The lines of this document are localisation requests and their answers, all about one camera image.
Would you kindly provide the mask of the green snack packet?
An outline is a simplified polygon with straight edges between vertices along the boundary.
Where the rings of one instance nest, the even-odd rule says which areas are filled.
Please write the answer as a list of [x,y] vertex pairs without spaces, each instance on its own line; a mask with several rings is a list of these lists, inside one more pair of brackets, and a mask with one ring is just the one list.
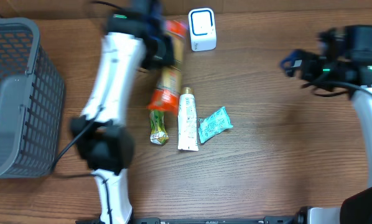
[[150,110],[149,117],[151,123],[151,143],[164,145],[169,139],[167,131],[165,130],[164,112],[159,110]]

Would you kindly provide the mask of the white tube gold cap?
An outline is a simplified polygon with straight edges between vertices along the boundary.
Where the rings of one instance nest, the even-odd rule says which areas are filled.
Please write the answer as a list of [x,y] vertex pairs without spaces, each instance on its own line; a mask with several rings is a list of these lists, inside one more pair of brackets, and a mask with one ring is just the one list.
[[179,98],[178,150],[198,151],[197,111],[190,87],[184,87]]

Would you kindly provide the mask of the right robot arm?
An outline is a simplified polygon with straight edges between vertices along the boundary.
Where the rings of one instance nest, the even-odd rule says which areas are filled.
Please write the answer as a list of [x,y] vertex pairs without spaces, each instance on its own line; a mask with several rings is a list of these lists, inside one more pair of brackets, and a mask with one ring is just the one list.
[[368,188],[345,199],[340,207],[302,207],[285,223],[372,223],[372,25],[331,28],[318,35],[320,54],[294,50],[280,62],[294,77],[300,72],[303,88],[325,90],[324,97],[348,95],[360,120],[368,160]]

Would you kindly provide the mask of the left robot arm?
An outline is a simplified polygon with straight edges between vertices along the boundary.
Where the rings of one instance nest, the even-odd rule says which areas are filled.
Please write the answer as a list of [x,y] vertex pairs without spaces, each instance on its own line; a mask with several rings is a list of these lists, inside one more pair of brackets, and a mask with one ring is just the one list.
[[80,117],[73,118],[71,146],[76,146],[94,177],[101,204],[98,223],[133,222],[128,169],[135,143],[126,129],[127,108],[140,68],[175,63],[172,39],[165,32],[159,1],[131,1],[109,15],[102,38],[95,84]]

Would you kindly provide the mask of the orange spaghetti package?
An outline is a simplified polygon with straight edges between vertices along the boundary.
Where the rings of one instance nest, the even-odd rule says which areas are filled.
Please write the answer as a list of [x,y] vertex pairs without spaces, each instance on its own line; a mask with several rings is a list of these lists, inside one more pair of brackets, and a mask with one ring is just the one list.
[[177,116],[182,82],[181,68],[184,60],[185,36],[188,32],[188,25],[184,21],[171,20],[166,22],[166,28],[167,34],[172,39],[175,63],[162,69],[161,77],[147,108],[149,110],[168,111]]

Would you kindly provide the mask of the teal snack packet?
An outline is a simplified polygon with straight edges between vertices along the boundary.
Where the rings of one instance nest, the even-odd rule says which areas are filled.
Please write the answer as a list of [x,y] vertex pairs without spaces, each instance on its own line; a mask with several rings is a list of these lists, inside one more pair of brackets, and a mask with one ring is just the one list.
[[231,128],[233,128],[233,125],[231,124],[230,117],[228,116],[226,108],[222,106],[211,116],[205,119],[200,119],[200,125],[198,128],[200,143],[204,144],[213,136]]

